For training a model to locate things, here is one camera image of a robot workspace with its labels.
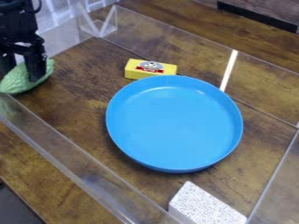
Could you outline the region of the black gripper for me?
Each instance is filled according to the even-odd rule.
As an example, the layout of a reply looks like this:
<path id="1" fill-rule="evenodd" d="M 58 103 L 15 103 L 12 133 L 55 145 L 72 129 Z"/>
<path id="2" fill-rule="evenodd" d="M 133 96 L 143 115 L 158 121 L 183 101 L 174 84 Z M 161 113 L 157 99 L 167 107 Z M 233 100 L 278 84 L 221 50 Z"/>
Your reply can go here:
<path id="1" fill-rule="evenodd" d="M 0 0 L 0 75 L 4 76 L 16 66 L 15 55 L 24 57 L 30 82 L 36 82 L 47 71 L 44 40 L 36 34 L 35 14 L 43 8 L 43 0 Z"/>

